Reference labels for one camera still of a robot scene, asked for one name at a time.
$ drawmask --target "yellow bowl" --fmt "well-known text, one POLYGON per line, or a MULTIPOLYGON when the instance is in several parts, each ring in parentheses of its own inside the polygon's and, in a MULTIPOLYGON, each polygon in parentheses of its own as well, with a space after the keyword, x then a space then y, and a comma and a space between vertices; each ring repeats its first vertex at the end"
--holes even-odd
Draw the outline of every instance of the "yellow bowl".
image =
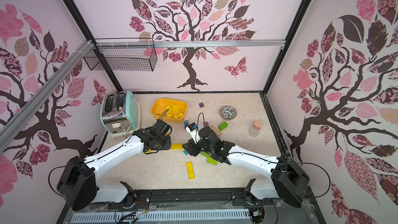
POLYGON ((151 113, 155 119, 159 119, 160 116, 164 111, 166 111, 166 106, 169 106, 170 104, 174 105, 179 105, 181 106, 179 112, 172 111, 169 109, 165 116, 162 118, 164 121, 171 121, 171 122, 182 122, 185 117, 185 113, 187 112, 187 103, 184 101, 178 101, 178 100, 173 100, 173 99, 166 99, 166 98, 160 98, 158 99, 152 106, 151 113), (174 115, 178 115, 179 113, 182 113, 183 116, 179 118, 175 118, 174 115))

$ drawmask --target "patterned bowl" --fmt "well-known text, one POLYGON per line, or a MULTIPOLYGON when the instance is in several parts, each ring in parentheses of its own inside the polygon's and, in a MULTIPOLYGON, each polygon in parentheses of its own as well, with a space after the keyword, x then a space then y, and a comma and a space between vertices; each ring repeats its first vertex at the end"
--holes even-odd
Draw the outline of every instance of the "patterned bowl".
POLYGON ((232 106, 224 106, 220 109, 220 115, 223 119, 230 121, 236 117, 236 110, 232 106))

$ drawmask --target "pink butterfly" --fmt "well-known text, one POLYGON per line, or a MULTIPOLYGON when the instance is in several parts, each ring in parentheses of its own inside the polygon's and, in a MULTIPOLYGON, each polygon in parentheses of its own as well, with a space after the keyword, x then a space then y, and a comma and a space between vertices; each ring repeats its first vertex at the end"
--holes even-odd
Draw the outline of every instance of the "pink butterfly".
POLYGON ((246 73, 247 73, 247 71, 246 71, 246 68, 247 68, 247 67, 245 66, 245 64, 246 64, 246 57, 243 57, 243 58, 239 61, 237 67, 235 67, 235 66, 227 66, 227 67, 224 67, 224 69, 225 69, 226 71, 228 71, 228 72, 231 72, 231 75, 234 75, 235 78, 236 78, 236 76, 239 74, 239 71, 241 71, 241 72, 246 72, 246 73))

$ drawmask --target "green block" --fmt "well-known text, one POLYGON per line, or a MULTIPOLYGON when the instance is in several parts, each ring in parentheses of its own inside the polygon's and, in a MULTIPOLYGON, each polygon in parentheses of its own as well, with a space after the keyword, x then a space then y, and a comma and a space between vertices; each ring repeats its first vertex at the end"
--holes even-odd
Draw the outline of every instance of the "green block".
POLYGON ((204 152, 201 152, 200 153, 202 156, 204 156, 204 157, 211 157, 211 154, 207 154, 207 153, 204 153, 204 152))
POLYGON ((211 164, 214 164, 215 166, 217 166, 217 161, 212 159, 211 157, 207 158, 207 163, 211 163, 211 164))
POLYGON ((224 130, 224 129, 227 128, 227 127, 228 127, 227 122, 223 122, 223 123, 221 123, 221 124, 218 126, 218 129, 219 129, 220 131, 222 131, 222 130, 224 130))

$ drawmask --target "black wire basket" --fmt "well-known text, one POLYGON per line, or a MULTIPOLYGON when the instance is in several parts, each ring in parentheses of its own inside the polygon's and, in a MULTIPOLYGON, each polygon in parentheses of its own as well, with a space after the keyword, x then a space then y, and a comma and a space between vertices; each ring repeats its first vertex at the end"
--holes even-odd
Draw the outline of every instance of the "black wire basket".
POLYGON ((101 42, 86 54, 90 70, 105 70, 96 52, 100 52, 108 62, 111 70, 153 71, 157 55, 152 38, 129 38, 139 42, 101 42))

